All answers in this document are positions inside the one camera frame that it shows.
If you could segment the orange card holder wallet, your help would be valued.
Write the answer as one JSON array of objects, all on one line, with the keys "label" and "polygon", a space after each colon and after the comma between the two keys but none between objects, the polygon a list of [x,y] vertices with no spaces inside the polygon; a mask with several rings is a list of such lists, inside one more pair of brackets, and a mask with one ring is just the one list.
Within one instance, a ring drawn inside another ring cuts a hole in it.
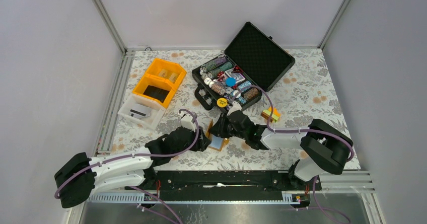
[{"label": "orange card holder wallet", "polygon": [[213,120],[210,120],[210,123],[208,125],[208,128],[206,130],[205,136],[210,140],[210,144],[207,146],[210,149],[213,149],[215,151],[221,152],[222,149],[229,143],[229,138],[220,138],[216,137],[215,135],[212,135],[209,130],[213,126]]}]

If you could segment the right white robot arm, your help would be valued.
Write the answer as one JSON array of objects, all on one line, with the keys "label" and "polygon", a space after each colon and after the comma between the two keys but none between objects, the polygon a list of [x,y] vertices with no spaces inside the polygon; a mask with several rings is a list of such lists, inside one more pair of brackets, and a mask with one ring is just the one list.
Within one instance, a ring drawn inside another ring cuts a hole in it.
[{"label": "right white robot arm", "polygon": [[310,180],[325,172],[340,175],[354,157],[353,141],[321,119],[313,119],[306,129],[273,129],[255,124],[242,111],[222,114],[209,133],[220,138],[237,137],[255,150],[296,148],[307,157],[289,169],[289,183],[303,189]]}]

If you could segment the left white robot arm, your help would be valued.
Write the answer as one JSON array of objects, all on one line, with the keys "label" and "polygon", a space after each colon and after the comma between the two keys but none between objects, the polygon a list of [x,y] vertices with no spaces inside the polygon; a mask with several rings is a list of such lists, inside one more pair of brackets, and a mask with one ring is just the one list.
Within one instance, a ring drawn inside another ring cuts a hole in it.
[{"label": "left white robot arm", "polygon": [[55,173],[54,197],[62,208],[70,208],[97,192],[139,185],[151,189],[156,184],[154,167],[186,151],[202,152],[210,143],[201,127],[178,127],[130,152],[91,158],[85,152],[78,153]]}]

